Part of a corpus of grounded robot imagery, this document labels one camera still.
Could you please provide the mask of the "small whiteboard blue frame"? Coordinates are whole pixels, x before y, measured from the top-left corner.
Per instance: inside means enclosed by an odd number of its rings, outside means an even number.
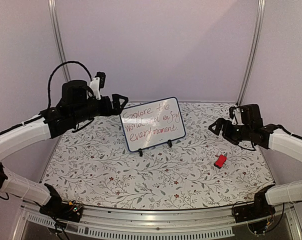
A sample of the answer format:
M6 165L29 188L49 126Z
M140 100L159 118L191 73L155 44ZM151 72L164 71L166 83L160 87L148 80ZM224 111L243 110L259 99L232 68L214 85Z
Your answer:
M186 136L179 101L174 96L126 107L120 121L127 148L132 153L170 145Z

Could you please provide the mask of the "red whiteboard eraser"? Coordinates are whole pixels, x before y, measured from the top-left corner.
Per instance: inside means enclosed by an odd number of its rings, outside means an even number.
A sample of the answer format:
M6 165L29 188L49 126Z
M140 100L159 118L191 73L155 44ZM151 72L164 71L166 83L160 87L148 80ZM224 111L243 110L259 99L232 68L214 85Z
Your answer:
M226 162L226 160L227 160L227 157L225 155L221 154L221 155L219 155L218 159L214 162L213 165L216 168L221 169L223 167L224 163Z

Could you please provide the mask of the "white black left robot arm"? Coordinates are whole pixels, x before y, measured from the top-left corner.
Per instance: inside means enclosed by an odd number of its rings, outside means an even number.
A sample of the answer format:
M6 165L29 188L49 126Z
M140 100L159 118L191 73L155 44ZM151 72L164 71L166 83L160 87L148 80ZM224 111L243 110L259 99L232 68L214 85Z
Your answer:
M19 150L35 143L54 139L85 122L89 125L95 117L118 116L129 99L120 94L112 97L101 96L99 86L103 81L98 77L86 82L71 80L62 85L61 99L55 107L42 110L31 119L0 132L0 192L33 201L54 216L65 213L65 205L57 191L49 185L36 183L5 169L2 161Z

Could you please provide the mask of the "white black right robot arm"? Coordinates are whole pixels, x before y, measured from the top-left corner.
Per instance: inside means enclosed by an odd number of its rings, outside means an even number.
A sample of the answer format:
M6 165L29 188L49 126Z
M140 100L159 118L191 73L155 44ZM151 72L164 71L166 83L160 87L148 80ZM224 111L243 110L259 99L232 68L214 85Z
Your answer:
M302 137L282 125L263 123L261 117L250 120L218 118L208 129L235 146L248 141L263 150L276 185L259 190L250 206L253 218L260 218L269 205L302 202Z

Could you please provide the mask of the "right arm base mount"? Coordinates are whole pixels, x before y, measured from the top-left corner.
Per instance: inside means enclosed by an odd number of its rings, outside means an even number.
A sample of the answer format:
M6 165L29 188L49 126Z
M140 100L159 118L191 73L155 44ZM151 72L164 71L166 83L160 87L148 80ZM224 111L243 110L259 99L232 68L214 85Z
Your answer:
M236 223L242 223L271 216L276 210L267 203L265 194L258 192L254 195L253 203L233 206L231 213Z

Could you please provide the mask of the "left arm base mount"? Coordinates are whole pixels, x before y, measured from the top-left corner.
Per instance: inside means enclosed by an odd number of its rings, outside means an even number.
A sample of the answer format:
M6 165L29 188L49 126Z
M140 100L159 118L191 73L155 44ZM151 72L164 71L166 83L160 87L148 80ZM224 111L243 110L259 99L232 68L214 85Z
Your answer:
M83 214L83 204L76 203L75 200L63 201L53 186L47 183L44 186L49 190L50 199L40 207L39 212L54 219L79 223Z

